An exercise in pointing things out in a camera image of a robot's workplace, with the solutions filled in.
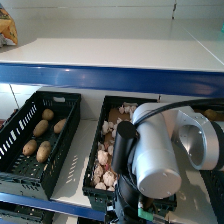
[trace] crate handle hole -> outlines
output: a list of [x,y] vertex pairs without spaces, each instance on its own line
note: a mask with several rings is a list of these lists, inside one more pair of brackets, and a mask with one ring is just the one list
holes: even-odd
[[9,137],[9,141],[10,141],[11,145],[13,145],[12,139],[10,137]]
[[8,141],[6,141],[6,145],[10,148],[10,145],[9,145]]
[[64,97],[53,97],[53,100],[55,102],[58,102],[58,103],[64,103],[65,102],[65,98]]
[[3,144],[3,148],[5,149],[5,151],[7,152],[7,148],[6,148],[6,146]]

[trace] white wall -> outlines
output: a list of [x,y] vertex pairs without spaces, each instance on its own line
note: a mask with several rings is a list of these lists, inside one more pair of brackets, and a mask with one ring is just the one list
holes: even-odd
[[171,19],[172,16],[224,19],[223,0],[1,0],[1,3],[14,19]]
[[6,120],[18,106],[8,84],[0,84],[0,120]]

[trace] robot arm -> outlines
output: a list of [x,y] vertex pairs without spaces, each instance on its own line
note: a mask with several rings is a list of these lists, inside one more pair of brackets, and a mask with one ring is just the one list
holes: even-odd
[[[167,105],[143,104],[133,115],[133,125],[121,122],[117,128],[112,168],[120,174],[117,194],[131,207],[137,208],[138,201],[130,193],[161,199],[174,195],[180,188],[181,176],[171,141],[186,151],[195,169],[224,170],[223,123],[210,122],[189,106],[161,110],[147,118],[150,111],[161,106]],[[135,183],[128,180],[132,175]]]

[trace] shelf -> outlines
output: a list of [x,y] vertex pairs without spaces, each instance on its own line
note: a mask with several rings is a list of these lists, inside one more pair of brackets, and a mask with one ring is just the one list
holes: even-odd
[[78,218],[75,216],[55,214],[53,224],[77,224]]
[[222,97],[222,20],[17,20],[0,82]]
[[[96,127],[97,121],[81,120],[50,201],[4,193],[0,193],[0,201],[103,221],[104,213],[92,210],[88,198],[82,193],[84,172]],[[193,169],[184,151],[175,145],[174,151],[182,186],[177,192],[178,207],[175,212],[168,213],[167,218],[188,224],[217,223],[199,171]]]

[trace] blue shelf edge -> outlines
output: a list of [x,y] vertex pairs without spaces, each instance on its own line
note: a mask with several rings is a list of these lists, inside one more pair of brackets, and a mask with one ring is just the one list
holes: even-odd
[[224,97],[224,72],[0,63],[0,83]]
[[83,218],[94,219],[98,221],[104,221],[104,215],[105,215],[103,212],[95,211],[91,208],[65,204],[52,200],[44,201],[36,198],[30,198],[6,193],[0,193],[0,201],[39,208],[47,211],[53,211],[68,215],[79,216]]

